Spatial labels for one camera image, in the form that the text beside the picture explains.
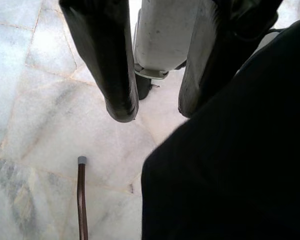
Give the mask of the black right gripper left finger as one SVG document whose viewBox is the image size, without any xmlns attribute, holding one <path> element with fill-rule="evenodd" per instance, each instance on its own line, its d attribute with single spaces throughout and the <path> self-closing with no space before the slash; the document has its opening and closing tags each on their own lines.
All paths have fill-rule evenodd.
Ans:
<svg viewBox="0 0 300 240">
<path fill-rule="evenodd" d="M 135 119 L 139 97 L 134 71 L 129 0 L 59 0 L 79 56 L 120 123 Z"/>
</svg>

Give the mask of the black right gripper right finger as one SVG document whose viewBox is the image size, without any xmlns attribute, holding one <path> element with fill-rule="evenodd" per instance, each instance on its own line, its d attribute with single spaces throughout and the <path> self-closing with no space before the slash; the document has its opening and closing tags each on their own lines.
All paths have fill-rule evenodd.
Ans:
<svg viewBox="0 0 300 240">
<path fill-rule="evenodd" d="M 231 81 L 277 21 L 282 1 L 199 1 L 178 96 L 184 117 Z"/>
</svg>

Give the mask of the grey robot right leg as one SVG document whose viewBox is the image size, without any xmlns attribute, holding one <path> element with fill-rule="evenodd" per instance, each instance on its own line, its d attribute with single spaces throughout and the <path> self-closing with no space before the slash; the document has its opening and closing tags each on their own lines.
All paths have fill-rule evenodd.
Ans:
<svg viewBox="0 0 300 240">
<path fill-rule="evenodd" d="M 186 65 L 200 0 L 142 0 L 133 36 L 138 98 Z"/>
</svg>

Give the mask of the black printed shirt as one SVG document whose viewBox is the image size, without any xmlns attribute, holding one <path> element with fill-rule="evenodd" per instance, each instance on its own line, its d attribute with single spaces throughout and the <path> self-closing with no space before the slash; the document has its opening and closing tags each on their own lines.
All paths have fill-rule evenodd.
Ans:
<svg viewBox="0 0 300 240">
<path fill-rule="evenodd" d="M 300 240 L 300 20 L 145 160 L 141 240 Z"/>
</svg>

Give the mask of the orange marble folding table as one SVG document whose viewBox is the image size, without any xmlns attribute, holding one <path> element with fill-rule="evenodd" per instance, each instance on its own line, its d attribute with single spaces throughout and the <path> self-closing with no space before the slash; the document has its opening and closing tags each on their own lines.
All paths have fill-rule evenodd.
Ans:
<svg viewBox="0 0 300 240">
<path fill-rule="evenodd" d="M 77 211 L 78 211 L 78 228 L 79 240 L 88 240 L 88 222 L 86 212 L 86 196 L 85 196 L 85 172 L 87 158 L 79 156 L 77 172 Z"/>
</svg>

